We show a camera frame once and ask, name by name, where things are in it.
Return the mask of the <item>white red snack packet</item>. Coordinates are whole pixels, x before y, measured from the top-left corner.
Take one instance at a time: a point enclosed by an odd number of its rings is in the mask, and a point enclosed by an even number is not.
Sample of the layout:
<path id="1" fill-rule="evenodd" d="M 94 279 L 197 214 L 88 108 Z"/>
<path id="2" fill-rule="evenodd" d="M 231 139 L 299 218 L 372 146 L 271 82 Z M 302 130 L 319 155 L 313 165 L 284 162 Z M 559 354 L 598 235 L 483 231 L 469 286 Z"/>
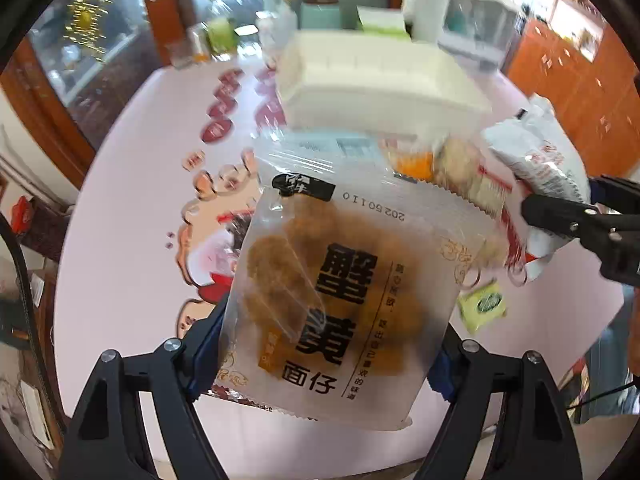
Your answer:
<path id="1" fill-rule="evenodd" d="M 491 172 L 480 149 L 458 136 L 447 136 L 436 148 L 433 177 L 498 222 L 501 232 L 485 243 L 476 266 L 505 266 L 515 284 L 524 285 L 541 276 L 568 237 L 533 226 L 518 234 L 515 200 L 540 195 L 588 204 L 586 167 L 551 101 L 537 93 L 516 116 L 486 128 L 480 136 L 489 154 L 511 171 L 509 179 Z"/>

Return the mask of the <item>green tissue packet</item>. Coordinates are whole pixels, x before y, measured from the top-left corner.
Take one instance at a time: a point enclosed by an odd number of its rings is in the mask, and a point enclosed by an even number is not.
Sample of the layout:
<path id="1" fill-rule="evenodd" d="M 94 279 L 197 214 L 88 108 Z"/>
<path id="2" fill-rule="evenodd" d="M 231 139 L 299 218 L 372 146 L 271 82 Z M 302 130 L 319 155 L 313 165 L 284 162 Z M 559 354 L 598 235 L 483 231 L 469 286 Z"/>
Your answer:
<path id="1" fill-rule="evenodd" d="M 470 334 L 506 316 L 506 300 L 496 281 L 461 295 L 457 305 L 462 323 Z"/>

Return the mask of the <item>orange white snack packet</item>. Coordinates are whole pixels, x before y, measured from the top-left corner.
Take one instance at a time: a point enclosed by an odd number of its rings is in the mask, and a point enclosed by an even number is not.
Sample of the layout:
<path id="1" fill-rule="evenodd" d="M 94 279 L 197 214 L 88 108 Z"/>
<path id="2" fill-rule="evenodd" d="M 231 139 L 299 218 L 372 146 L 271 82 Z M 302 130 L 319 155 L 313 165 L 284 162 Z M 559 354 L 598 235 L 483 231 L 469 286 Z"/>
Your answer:
<path id="1" fill-rule="evenodd" d="M 398 174 L 418 181 L 434 180 L 434 148 L 431 144 L 384 139 L 378 146 Z"/>

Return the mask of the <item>crab roe noodle snack bag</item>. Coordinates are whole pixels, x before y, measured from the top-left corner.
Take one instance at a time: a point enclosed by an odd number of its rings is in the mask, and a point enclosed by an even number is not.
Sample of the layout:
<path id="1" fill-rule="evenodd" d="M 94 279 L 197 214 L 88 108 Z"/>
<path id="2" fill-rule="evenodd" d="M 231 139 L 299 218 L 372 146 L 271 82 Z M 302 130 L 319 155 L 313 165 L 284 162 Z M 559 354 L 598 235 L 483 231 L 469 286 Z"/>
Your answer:
<path id="1" fill-rule="evenodd" d="M 404 428 L 495 220 L 299 136 L 262 136 L 254 153 L 262 196 L 224 312 L 217 384 L 300 418 Z"/>

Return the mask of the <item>orange wooden cabinet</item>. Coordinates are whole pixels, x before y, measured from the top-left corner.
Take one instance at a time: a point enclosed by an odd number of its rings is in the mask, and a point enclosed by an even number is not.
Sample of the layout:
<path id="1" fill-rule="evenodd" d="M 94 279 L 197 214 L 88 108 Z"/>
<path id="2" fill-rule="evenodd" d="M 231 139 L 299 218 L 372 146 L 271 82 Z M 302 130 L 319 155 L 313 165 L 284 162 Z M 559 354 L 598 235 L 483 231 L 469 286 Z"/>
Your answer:
<path id="1" fill-rule="evenodd" d="M 518 39 L 503 73 L 548 99 L 588 174 L 639 172 L 639 65 L 596 0 L 512 0 Z"/>

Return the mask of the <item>pink cartoon tablecloth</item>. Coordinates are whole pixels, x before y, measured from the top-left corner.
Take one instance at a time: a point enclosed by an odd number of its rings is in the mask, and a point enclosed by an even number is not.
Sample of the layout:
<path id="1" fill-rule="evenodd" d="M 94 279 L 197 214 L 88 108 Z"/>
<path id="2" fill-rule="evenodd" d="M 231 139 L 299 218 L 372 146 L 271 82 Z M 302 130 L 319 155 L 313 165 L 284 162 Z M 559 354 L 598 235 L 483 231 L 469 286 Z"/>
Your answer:
<path id="1" fill-rule="evenodd" d="M 58 268 L 54 343 L 64 412 L 72 414 L 100 354 L 154 350 L 175 335 L 182 306 L 198 291 L 178 266 L 183 207 L 194 199 L 184 160 L 205 155 L 211 174 L 239 166 L 260 103 L 257 61 L 243 64 L 232 131 L 206 144 L 224 66 L 157 70 L 128 102 L 105 138 L 70 219 Z M 489 351 L 536 350 L 561 378 L 610 324 L 624 302 L 619 284 L 602 278 L 599 260 L 578 244 L 561 248 L 541 276 L 524 286 L 500 278 L 506 315 L 477 332 Z M 202 396 L 196 404 L 210 443 L 233 478 L 318 479 L 364 474 L 424 456 L 446 413 L 423 389 L 411 425 L 375 432 Z"/>

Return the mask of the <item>white cup sterilizer cabinet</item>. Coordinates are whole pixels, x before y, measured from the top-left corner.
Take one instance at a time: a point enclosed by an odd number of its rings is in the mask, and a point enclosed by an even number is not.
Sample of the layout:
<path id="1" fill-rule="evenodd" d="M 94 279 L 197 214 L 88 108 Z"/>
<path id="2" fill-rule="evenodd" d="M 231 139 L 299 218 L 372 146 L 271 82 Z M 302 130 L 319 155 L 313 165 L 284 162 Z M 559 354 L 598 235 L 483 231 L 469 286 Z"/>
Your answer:
<path id="1" fill-rule="evenodd" d="M 412 40 L 498 70 L 516 37 L 520 8 L 511 0 L 402 0 Z"/>

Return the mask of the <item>white plastic storage bin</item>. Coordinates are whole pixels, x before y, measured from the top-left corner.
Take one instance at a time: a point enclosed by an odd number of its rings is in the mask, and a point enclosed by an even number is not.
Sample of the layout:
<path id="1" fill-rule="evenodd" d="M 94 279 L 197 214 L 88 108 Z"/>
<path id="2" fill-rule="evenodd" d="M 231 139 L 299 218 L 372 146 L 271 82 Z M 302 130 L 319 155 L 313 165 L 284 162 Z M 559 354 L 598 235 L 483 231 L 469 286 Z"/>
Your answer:
<path id="1" fill-rule="evenodd" d="M 301 30 L 276 86 L 294 129 L 434 140 L 470 136 L 491 102 L 453 56 L 431 44 L 346 30 Z"/>

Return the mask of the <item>green tissue box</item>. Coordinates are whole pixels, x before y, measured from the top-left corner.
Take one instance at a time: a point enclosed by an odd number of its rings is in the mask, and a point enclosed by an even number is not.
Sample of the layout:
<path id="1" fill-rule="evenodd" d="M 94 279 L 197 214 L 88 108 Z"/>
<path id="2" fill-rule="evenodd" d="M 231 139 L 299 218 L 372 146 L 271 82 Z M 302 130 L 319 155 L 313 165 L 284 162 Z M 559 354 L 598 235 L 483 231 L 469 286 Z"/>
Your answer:
<path id="1" fill-rule="evenodd" d="M 365 34 L 410 39 L 401 10 L 357 6 L 358 29 Z"/>

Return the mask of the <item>teal ceramic canister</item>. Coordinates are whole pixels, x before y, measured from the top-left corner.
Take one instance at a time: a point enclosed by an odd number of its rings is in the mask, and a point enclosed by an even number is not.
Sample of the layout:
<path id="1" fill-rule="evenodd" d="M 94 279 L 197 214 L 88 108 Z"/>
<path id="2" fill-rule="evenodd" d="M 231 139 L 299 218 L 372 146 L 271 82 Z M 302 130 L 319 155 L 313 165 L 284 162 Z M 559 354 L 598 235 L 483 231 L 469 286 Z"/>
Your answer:
<path id="1" fill-rule="evenodd" d="M 337 30 L 342 28 L 338 0 L 304 0 L 299 9 L 300 29 Z"/>

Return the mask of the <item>wooden glass sliding door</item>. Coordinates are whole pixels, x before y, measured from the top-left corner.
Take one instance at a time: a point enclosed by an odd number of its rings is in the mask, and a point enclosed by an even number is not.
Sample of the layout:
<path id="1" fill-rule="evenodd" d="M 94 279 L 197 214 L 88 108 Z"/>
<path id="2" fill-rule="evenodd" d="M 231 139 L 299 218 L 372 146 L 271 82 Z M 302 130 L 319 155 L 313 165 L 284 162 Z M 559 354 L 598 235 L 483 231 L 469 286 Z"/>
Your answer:
<path id="1" fill-rule="evenodd" d="M 264 0 L 39 0 L 1 74 L 1 165 L 69 202 L 128 102 L 190 63 L 217 12 L 252 24 Z"/>

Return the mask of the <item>green label plastic bottle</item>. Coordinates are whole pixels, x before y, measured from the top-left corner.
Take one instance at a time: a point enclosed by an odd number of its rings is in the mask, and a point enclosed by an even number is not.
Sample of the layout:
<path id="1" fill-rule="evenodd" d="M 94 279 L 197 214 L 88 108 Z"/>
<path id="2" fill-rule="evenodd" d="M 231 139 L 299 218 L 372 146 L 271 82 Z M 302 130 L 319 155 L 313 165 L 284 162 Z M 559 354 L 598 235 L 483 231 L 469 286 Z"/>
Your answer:
<path id="1" fill-rule="evenodd" d="M 208 0 L 205 27 L 214 58 L 227 61 L 236 52 L 235 19 L 224 0 Z"/>

